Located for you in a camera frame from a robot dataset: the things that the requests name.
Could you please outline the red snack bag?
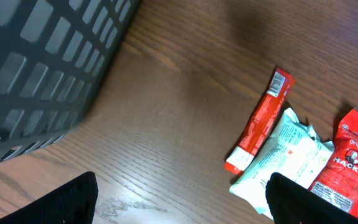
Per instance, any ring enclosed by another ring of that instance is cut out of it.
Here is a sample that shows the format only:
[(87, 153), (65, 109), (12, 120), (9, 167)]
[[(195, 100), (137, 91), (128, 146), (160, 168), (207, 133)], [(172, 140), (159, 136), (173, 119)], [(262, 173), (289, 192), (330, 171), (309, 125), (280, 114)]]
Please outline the red snack bag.
[(338, 124), (334, 152), (309, 190), (358, 218), (358, 109)]

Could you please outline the red packet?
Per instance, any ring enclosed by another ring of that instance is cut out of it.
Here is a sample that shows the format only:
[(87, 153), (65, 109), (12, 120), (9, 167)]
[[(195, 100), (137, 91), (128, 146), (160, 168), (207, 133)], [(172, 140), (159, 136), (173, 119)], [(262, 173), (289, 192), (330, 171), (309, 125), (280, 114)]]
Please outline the red packet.
[(270, 79), (267, 91), (250, 117), (239, 142), (225, 161), (224, 169), (241, 175), (259, 153), (268, 138), (295, 79), (277, 67)]

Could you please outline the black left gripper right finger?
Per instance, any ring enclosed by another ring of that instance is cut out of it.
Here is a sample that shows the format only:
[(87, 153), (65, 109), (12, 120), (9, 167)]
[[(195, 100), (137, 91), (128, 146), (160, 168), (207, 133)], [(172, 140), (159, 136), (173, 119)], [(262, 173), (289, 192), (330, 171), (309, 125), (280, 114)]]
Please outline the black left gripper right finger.
[(267, 182), (265, 196), (275, 224), (358, 224), (357, 217), (278, 172)]

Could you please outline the grey mesh basket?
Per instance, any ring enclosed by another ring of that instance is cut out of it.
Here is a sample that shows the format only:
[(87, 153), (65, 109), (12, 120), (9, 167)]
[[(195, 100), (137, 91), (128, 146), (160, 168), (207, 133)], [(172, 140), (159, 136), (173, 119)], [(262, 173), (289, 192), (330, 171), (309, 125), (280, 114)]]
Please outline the grey mesh basket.
[(0, 162), (84, 117), (138, 0), (0, 0)]

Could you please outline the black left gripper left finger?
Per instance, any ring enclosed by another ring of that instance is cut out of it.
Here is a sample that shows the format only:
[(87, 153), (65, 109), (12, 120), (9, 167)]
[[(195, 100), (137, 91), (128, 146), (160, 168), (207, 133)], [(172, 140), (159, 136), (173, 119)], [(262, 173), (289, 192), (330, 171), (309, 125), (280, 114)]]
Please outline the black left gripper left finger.
[(96, 175), (88, 171), (0, 218), (0, 224), (92, 224), (97, 198)]

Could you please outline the white small packet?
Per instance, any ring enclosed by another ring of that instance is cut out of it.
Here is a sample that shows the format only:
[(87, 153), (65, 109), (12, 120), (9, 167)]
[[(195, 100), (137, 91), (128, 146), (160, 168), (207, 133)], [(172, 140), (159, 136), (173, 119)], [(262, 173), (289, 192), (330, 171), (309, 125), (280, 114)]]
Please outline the white small packet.
[(263, 148), (229, 191), (248, 201), (259, 214), (273, 218), (265, 196), (271, 175), (278, 172), (308, 189), (333, 152), (333, 142), (322, 142), (312, 125), (301, 124), (292, 108), (287, 108)]

